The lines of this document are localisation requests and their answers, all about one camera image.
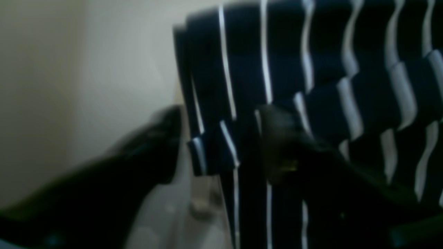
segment blurry object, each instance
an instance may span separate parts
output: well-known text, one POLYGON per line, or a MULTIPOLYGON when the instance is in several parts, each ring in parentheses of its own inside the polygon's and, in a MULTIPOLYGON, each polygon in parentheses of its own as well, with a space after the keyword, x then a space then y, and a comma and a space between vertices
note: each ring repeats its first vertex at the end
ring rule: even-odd
POLYGON ((343 243, 359 249, 443 247, 438 206, 418 203, 413 190, 388 185, 380 172, 346 162, 337 149, 309 136, 289 111, 274 105, 259 111, 269 182, 296 183, 311 211, 341 216, 325 223, 343 228, 343 243), (287 171, 285 162, 295 160, 297 170, 287 171))
POLYGON ((180 112, 163 112, 109 155, 3 210, 0 238, 27 248, 123 248, 146 194, 174 176, 180 112))

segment striped fabric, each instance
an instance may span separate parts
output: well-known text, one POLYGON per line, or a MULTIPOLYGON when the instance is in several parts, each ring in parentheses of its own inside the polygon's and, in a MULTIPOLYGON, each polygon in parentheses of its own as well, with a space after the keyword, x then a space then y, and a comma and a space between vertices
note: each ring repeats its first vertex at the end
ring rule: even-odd
POLYGON ((234 248, 340 243, 295 185, 267 184, 259 105, 443 206, 442 31, 438 0, 262 0, 175 30, 194 173, 220 176, 234 248))

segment navy and white striped fabric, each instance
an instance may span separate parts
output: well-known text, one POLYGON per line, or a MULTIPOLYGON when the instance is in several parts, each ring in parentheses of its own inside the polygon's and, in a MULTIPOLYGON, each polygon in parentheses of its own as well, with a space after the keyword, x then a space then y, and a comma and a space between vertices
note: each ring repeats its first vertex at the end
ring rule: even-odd
POLYGON ((258 105, 297 112, 350 162, 443 206, 442 1, 221 5, 189 17, 175 47, 194 173, 220 175, 234 248, 340 238, 296 186, 266 183, 258 105))

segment beige wall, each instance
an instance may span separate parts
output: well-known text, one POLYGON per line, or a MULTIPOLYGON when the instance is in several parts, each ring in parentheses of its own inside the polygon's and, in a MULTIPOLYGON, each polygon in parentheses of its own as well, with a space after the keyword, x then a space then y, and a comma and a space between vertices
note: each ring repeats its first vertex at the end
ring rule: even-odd
POLYGON ((0 206, 69 162, 84 0, 0 1, 0 206))
MULTIPOLYGON (((181 102, 172 25, 219 2, 0 0, 0 207, 181 102)), ((190 218, 196 180, 185 148, 180 158, 173 184, 146 198, 129 249, 226 248, 223 222, 190 218)))

